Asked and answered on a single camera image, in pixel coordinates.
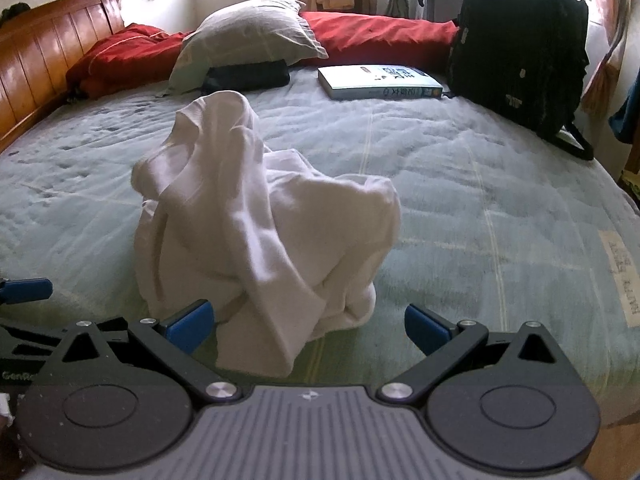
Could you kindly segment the green quilted bed cover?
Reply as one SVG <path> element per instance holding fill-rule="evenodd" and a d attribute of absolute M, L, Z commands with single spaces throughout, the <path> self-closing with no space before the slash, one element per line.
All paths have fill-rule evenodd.
<path fill-rule="evenodd" d="M 307 344 L 294 384 L 378 385 L 421 359 L 408 304 L 494 332 L 546 326 L 607 425 L 639 411 L 639 214 L 597 162 L 582 162 L 464 99 L 330 99 L 314 70 L 248 97 L 268 148 L 329 176 L 390 178 L 399 240 L 356 330 Z M 1 157 L 1 274 L 48 278 L 50 299 L 9 318 L 61 326 L 142 318 L 134 278 L 141 198 L 131 169 L 168 137 L 190 94 L 162 84 L 59 108 Z"/>

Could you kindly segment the black backpack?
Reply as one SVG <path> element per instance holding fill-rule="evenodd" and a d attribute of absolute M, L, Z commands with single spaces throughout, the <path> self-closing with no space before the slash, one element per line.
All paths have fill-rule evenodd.
<path fill-rule="evenodd" d="M 582 160 L 593 148 L 574 124 L 589 58 L 582 0 L 463 0 L 448 86 Z"/>

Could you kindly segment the orange curtain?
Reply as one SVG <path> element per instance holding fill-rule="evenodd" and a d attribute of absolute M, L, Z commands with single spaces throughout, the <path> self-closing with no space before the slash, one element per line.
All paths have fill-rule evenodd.
<path fill-rule="evenodd" d="M 597 0 L 608 50 L 602 56 L 582 95 L 582 110 L 592 119 L 602 119 L 608 111 L 620 79 L 626 49 L 631 0 Z"/>

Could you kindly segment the grey pillow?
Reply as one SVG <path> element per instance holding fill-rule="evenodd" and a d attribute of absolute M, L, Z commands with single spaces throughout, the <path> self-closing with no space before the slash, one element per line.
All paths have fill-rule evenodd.
<path fill-rule="evenodd" d="M 299 0 L 246 0 L 217 10 L 182 40 L 168 79 L 173 94 L 200 88 L 213 67 L 329 57 Z"/>

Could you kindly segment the white printed sweatshirt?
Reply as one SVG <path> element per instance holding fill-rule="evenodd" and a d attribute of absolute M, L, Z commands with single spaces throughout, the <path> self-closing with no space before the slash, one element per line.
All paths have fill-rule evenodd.
<path fill-rule="evenodd" d="M 270 150 L 242 94 L 178 110 L 131 184 L 142 198 L 140 294 L 160 320 L 208 301 L 219 367 L 285 377 L 307 342 L 369 321 L 375 274 L 399 234 L 396 188 Z"/>

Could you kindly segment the red blanket roll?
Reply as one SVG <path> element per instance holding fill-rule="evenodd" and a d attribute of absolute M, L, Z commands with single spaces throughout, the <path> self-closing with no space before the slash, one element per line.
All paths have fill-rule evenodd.
<path fill-rule="evenodd" d="M 458 31 L 454 22 L 433 23 L 338 12 L 304 12 L 328 57 L 310 58 L 310 66 L 390 64 L 443 73 Z"/>

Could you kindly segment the red pillow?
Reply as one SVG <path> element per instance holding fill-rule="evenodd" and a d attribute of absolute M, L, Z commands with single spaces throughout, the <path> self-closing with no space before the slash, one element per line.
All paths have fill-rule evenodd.
<path fill-rule="evenodd" d="M 66 73 L 67 89 L 81 98 L 130 90 L 167 80 L 181 50 L 185 32 L 131 24 L 99 40 Z"/>

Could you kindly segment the wooden headboard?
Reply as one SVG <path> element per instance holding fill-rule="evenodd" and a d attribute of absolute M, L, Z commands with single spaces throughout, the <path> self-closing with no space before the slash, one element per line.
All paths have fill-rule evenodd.
<path fill-rule="evenodd" d="M 1 27 L 2 150 L 63 104 L 67 71 L 123 28 L 116 0 L 56 0 Z"/>

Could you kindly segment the light blue book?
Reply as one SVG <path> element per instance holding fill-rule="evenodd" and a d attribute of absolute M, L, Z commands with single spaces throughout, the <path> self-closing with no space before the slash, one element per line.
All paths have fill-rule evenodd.
<path fill-rule="evenodd" d="M 439 99 L 444 87 L 416 68 L 400 65 L 319 67 L 318 81 L 334 100 Z"/>

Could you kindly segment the black folded cloth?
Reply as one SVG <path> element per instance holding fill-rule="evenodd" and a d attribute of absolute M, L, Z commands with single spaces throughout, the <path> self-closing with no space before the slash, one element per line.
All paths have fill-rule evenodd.
<path fill-rule="evenodd" d="M 212 67 L 201 85 L 202 94 L 222 90 L 249 92 L 280 88 L 290 82 L 283 60 Z"/>

